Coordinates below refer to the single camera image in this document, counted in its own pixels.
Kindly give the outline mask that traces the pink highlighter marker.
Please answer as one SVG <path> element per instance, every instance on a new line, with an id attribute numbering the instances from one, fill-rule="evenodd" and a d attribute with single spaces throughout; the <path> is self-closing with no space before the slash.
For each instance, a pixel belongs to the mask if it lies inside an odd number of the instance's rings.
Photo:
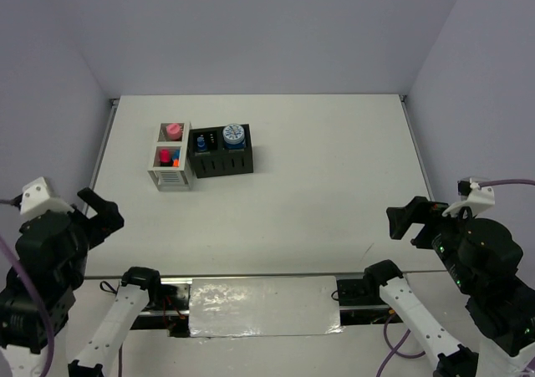
<path id="1" fill-rule="evenodd" d="M 169 150 L 161 149 L 159 151 L 159 165 L 161 167 L 172 166 L 173 162 L 171 160 L 171 157 L 172 157 L 172 154 Z"/>

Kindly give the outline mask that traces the pink capped bottle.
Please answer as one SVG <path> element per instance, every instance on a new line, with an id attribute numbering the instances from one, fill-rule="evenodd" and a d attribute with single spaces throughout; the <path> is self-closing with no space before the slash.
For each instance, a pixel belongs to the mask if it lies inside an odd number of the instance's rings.
<path id="1" fill-rule="evenodd" d="M 166 138 L 169 141 L 180 141 L 183 135 L 183 128 L 180 123 L 170 123 L 166 126 Z"/>

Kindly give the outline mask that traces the blue spray bottle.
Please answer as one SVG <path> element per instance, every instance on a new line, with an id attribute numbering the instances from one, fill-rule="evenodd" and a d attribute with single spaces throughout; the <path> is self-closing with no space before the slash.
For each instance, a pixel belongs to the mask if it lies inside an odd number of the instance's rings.
<path id="1" fill-rule="evenodd" d="M 196 151 L 199 153 L 208 151 L 205 137 L 202 135 L 196 138 Z"/>

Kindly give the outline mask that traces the blue round tin back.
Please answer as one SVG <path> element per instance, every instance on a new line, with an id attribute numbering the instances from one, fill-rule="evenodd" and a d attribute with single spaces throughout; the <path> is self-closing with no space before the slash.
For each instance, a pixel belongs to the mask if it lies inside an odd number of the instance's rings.
<path id="1" fill-rule="evenodd" d="M 223 127 L 222 137 L 228 150 L 240 150 L 246 144 L 246 131 L 242 125 L 229 124 Z"/>

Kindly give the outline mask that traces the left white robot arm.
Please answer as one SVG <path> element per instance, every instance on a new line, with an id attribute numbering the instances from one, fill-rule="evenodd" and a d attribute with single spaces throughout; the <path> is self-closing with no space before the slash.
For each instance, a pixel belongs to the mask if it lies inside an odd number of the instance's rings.
<path id="1" fill-rule="evenodd" d="M 44 177 L 7 202 L 23 218 L 15 248 L 1 245 L 12 264 L 1 291 L 1 351 L 14 376 L 109 375 L 140 313 L 163 301 L 159 272 L 131 267 L 94 335 L 68 359 L 69 310 L 84 282 L 88 253 L 125 224 L 114 202 L 88 187 L 78 196 L 94 210 L 92 217 L 58 196 Z"/>

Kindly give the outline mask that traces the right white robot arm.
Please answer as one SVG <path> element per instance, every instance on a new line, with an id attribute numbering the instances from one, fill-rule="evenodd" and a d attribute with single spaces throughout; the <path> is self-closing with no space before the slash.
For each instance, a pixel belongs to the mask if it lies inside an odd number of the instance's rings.
<path id="1" fill-rule="evenodd" d="M 365 297 L 390 306 L 435 376 L 534 374 L 534 290 L 517 276 L 523 250 L 504 225 L 481 216 L 495 204 L 495 187 L 533 183 L 470 177 L 458 182 L 461 199 L 452 204 L 416 196 L 403 207 L 387 208 L 391 239 L 400 240 L 412 225 L 421 225 L 412 245 L 438 256 L 466 295 L 466 310 L 481 333 L 474 352 L 443 328 L 391 260 L 367 267 Z"/>

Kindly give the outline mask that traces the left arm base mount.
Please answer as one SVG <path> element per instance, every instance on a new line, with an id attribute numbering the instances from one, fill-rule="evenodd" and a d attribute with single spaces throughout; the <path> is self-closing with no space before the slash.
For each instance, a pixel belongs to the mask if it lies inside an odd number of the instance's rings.
<path id="1" fill-rule="evenodd" d="M 130 329 L 162 332 L 171 338 L 189 338 L 190 293 L 188 282 L 163 280 L 159 299 L 140 312 Z"/>

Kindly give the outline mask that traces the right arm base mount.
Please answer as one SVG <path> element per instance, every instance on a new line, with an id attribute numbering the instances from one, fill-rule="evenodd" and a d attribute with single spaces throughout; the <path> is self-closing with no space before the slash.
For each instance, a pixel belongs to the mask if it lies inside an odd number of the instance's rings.
<path id="1" fill-rule="evenodd" d="M 336 280 L 331 298 L 339 305 L 342 326 L 383 325 L 393 310 L 364 278 Z"/>

